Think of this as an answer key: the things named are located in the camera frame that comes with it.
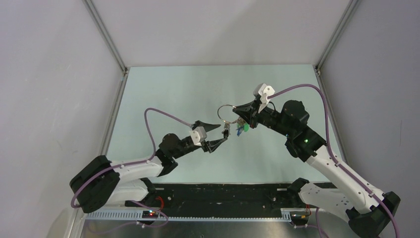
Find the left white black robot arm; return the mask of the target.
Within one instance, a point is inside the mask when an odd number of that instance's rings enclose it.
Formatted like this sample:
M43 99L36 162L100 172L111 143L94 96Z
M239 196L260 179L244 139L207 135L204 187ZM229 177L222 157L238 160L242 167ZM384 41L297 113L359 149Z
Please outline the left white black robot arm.
M152 159L128 161L120 164L97 156L73 179L69 186L74 192L74 206L84 213L92 213L105 205L134 200L144 206L152 206L157 199L151 178L171 173L177 166L176 159L198 149L214 152L230 134L225 125L221 139L208 141L207 133L219 128L218 124L208 124L200 120L192 125L189 135L183 139L174 133L163 138Z

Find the keyring with coloured keys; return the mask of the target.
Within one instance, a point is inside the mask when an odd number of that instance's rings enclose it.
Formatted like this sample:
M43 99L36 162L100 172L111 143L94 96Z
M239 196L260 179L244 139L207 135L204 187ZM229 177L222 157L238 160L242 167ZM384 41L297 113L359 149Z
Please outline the keyring with coloured keys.
M217 116L224 123L223 130L222 130L223 138L228 138L230 136L231 125L233 124L236 125L235 131L238 137L242 133L248 132L250 130L250 125L247 122L245 122L245 120L241 117L238 117L236 120L233 120L233 121L228 121L222 118L222 116L220 115L220 110L224 107L231 107L233 109L237 108L236 106L231 105L231 104L224 104L224 105L221 105L217 109Z

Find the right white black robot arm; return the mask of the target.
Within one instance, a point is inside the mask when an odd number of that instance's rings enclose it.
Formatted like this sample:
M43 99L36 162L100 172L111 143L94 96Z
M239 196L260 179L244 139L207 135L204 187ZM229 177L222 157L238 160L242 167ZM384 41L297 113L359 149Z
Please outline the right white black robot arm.
M257 101L235 106L233 112L256 128L261 124L284 136L292 157L321 172L338 190L324 189L298 178L288 188L288 201L294 207L304 203L323 209L347 222L361 238L376 238L391 221L401 199L384 193L356 174L336 155L329 155L328 143L308 125L309 113L302 102L289 100L281 111L259 109Z

